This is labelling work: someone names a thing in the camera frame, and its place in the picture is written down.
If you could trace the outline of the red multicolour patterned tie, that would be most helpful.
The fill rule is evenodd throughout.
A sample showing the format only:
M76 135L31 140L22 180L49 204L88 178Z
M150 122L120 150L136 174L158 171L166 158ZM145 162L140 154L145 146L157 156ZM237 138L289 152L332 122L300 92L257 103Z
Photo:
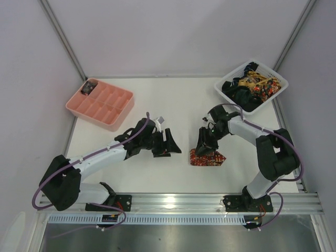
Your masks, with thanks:
M217 151L199 156L195 154L195 150L196 149L190 150L191 166L221 166L226 161L226 158Z

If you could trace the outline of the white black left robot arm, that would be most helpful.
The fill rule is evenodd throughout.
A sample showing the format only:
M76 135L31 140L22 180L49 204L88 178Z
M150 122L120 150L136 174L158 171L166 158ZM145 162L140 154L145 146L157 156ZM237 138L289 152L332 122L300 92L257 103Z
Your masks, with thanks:
M141 119L134 128L114 138L106 147L84 156L68 159L55 157L39 183L50 206L64 211L74 204L85 203L88 211L113 211L119 203L116 192L105 182L87 184L84 180L108 165L125 161L149 150L153 157L169 157L182 151L175 143L169 128L161 130L160 120Z

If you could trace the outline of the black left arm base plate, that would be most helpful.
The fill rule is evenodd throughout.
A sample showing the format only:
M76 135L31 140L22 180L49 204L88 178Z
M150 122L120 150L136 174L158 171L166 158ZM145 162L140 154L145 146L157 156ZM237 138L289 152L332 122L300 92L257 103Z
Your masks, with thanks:
M109 196L103 203L100 203L100 205L112 206L129 212L132 205L132 195L117 194L116 196ZM112 209L92 204L86 204L85 210L89 212L112 211Z

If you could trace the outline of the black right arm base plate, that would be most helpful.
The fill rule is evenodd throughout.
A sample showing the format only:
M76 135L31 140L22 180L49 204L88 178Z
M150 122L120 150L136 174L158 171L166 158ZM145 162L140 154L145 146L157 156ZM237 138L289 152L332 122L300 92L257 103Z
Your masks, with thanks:
M271 198L265 195L258 199L253 199L248 195L226 195L223 204L227 212L273 212Z

